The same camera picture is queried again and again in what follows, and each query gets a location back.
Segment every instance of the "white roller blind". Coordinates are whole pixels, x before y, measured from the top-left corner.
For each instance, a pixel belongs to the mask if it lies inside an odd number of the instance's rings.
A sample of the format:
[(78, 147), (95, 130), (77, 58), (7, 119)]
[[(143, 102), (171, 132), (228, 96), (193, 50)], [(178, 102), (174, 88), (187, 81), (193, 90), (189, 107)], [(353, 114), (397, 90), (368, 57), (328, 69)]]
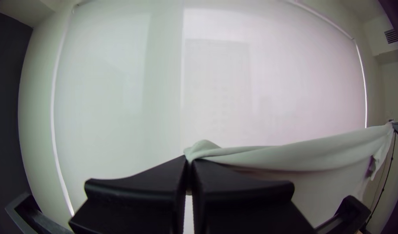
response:
[(278, 145), (364, 128), (356, 46), (271, 1), (96, 1), (72, 16), (55, 141), (73, 205), (89, 178), (131, 176), (201, 139)]

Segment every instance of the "white cloth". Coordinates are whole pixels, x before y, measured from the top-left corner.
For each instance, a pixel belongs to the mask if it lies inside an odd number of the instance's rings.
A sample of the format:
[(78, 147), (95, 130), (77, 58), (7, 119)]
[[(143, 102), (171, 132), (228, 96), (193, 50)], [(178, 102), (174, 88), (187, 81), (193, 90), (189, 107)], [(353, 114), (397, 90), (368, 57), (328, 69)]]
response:
[(202, 140), (184, 153), (189, 162), (202, 158), (256, 179), (293, 182), (292, 201), (316, 227), (334, 215), (346, 196), (362, 201), (366, 184), (385, 160), (392, 133), (387, 123), (283, 146), (220, 148)]
[(337, 169), (373, 157), (371, 180), (384, 162), (392, 140), (392, 124), (283, 146), (220, 148), (201, 140), (186, 148), (189, 162), (203, 158), (258, 170), (313, 172)]

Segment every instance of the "light strip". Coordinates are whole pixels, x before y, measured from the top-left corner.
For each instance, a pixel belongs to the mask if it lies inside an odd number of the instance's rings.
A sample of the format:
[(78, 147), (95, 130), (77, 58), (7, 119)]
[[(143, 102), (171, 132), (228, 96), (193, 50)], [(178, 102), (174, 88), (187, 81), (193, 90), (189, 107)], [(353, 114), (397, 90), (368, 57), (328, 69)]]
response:
[(59, 68), (59, 62), (60, 62), (60, 55), (63, 49), (63, 45), (65, 43), (66, 35), (69, 30), (70, 22), (72, 19), (72, 14), (73, 14), (73, 9), (76, 6), (74, 6), (71, 10), (71, 14), (68, 17), (68, 21), (66, 23), (66, 27), (63, 31), (63, 35), (61, 36), (61, 41), (59, 48), (57, 50), (57, 57), (56, 57), (56, 62), (55, 62), (55, 67), (53, 68), (53, 75), (52, 75), (52, 93), (50, 97), (50, 128), (52, 132), (52, 147), (53, 147), (53, 155), (55, 157), (55, 163), (56, 163), (56, 169), (57, 169), (57, 174), (59, 176), (59, 181), (60, 181), (60, 186), (63, 191), (63, 196), (65, 197), (66, 204), (68, 205), (69, 212), (72, 216), (74, 216), (74, 210), (72, 206), (72, 202), (70, 201), (68, 189), (66, 188), (65, 180), (63, 179), (63, 175), (61, 173), (61, 168), (60, 168), (60, 163), (59, 163), (59, 157), (57, 154), (57, 146), (56, 146), (56, 136), (55, 136), (55, 120), (54, 120), (54, 113), (55, 113), (55, 91), (56, 91), (56, 80), (57, 80), (57, 71)]
[(368, 126), (368, 98), (366, 96), (366, 79), (365, 79), (365, 72), (363, 70), (363, 62), (362, 62), (362, 57), (360, 56), (360, 51), (358, 44), (356, 43), (356, 40), (353, 39), (353, 42), (355, 43), (356, 46), (356, 51), (358, 52), (359, 56), (359, 62), (360, 62), (360, 68), (362, 69), (362, 77), (363, 77), (363, 87), (365, 89), (365, 128)]

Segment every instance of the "dark gray wall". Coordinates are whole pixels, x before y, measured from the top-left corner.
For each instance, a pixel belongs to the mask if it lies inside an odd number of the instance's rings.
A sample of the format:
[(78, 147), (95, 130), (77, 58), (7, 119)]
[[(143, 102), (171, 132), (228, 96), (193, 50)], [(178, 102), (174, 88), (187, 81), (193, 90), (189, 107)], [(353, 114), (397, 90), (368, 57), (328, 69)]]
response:
[(0, 233), (21, 233), (4, 208), (30, 192), (18, 138), (17, 103), (21, 69), (32, 28), (0, 13)]

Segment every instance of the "air vent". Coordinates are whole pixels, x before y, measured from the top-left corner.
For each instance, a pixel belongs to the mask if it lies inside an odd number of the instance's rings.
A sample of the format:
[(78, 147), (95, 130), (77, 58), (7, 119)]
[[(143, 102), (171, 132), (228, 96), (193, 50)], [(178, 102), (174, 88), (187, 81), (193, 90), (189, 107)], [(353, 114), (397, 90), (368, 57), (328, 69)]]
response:
[(385, 31), (385, 36), (386, 36), (386, 40), (388, 41), (388, 44), (398, 41), (398, 35), (394, 29)]

